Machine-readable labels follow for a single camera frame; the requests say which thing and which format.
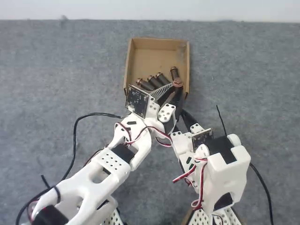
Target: gray carpet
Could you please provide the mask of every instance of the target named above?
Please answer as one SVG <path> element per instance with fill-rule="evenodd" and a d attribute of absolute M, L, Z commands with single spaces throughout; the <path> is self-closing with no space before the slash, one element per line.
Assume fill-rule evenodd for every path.
<path fill-rule="evenodd" d="M 206 128 L 240 136 L 270 193 L 277 225 L 300 220 L 300 24 L 168 21 L 0 21 L 0 224 L 55 184 L 72 154 L 75 119 L 88 112 L 124 115 L 128 39 L 182 38 L 191 43 L 185 108 Z M 87 118 L 78 127 L 72 174 L 109 143 L 113 123 Z M 157 146 L 113 195 L 130 225 L 180 224 L 196 194 L 183 182 L 171 149 Z M 235 209 L 249 225 L 269 222 L 266 195 L 252 170 Z"/>

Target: battery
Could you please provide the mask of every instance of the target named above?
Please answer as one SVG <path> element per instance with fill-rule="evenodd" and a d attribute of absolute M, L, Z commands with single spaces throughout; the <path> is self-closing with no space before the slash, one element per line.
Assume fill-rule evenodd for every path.
<path fill-rule="evenodd" d="M 151 91 L 155 90 L 155 87 L 152 84 L 150 84 L 147 81 L 144 81 L 142 78 L 137 78 L 136 84 L 140 85 L 145 90 L 151 90 Z"/>
<path fill-rule="evenodd" d="M 156 77 L 156 79 L 158 80 L 158 81 L 160 81 L 163 85 L 167 85 L 167 84 L 169 84 L 170 82 L 169 82 L 169 80 L 164 76 L 164 74 L 163 73 L 157 73 L 156 75 L 155 75 L 155 77 Z"/>
<path fill-rule="evenodd" d="M 172 80 L 175 80 L 175 78 L 179 78 L 177 67 L 171 67 L 170 72 L 171 72 Z"/>
<path fill-rule="evenodd" d="M 155 88 L 160 88 L 163 86 L 155 77 L 151 75 L 147 79 L 149 83 L 152 84 Z"/>

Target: white robotic arm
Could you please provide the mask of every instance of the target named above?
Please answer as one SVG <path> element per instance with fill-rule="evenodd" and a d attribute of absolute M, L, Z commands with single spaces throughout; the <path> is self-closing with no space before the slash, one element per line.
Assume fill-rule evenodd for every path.
<path fill-rule="evenodd" d="M 207 217 L 212 218 L 213 213 L 218 215 L 238 202 L 250 162 L 239 138 L 228 135 L 213 139 L 212 130 L 204 130 L 198 123 L 190 127 L 191 132 L 172 133 L 180 104 L 169 101 L 163 105 L 159 103 L 162 96 L 129 86 L 127 108 L 132 113 L 115 124 L 110 144 L 83 169 L 56 185 L 61 196 L 59 203 L 54 188 L 44 194 L 33 210 L 32 221 L 49 205 L 66 217 L 67 223 L 63 224 L 67 225 L 99 225 L 110 215 L 118 216 L 117 202 L 111 194 L 151 151 L 151 133 L 158 141 L 169 140 L 165 146 L 173 147 L 184 172 L 182 178 L 199 194 L 198 201 L 193 203 L 195 209 L 203 208 Z"/>

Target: open cardboard box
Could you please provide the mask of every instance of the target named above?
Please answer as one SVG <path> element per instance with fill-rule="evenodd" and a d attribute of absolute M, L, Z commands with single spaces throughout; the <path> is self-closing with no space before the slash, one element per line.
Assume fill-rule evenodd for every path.
<path fill-rule="evenodd" d="M 128 45 L 124 91 L 128 84 L 137 86 L 137 78 L 147 78 L 161 72 L 172 81 L 170 68 L 176 66 L 183 81 L 183 89 L 189 91 L 189 42 L 185 40 L 135 37 Z"/>

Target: circuit board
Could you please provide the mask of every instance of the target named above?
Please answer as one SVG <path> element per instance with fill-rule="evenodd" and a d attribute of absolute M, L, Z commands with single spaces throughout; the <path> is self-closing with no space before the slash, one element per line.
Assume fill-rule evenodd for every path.
<path fill-rule="evenodd" d="M 204 144 L 207 140 L 211 140 L 211 139 L 213 139 L 213 132 L 211 128 L 193 135 L 192 143 L 193 143 L 194 152 L 201 144 Z"/>
<path fill-rule="evenodd" d="M 136 115 L 145 118 L 148 106 L 149 94 L 133 85 L 128 86 L 126 105 Z"/>

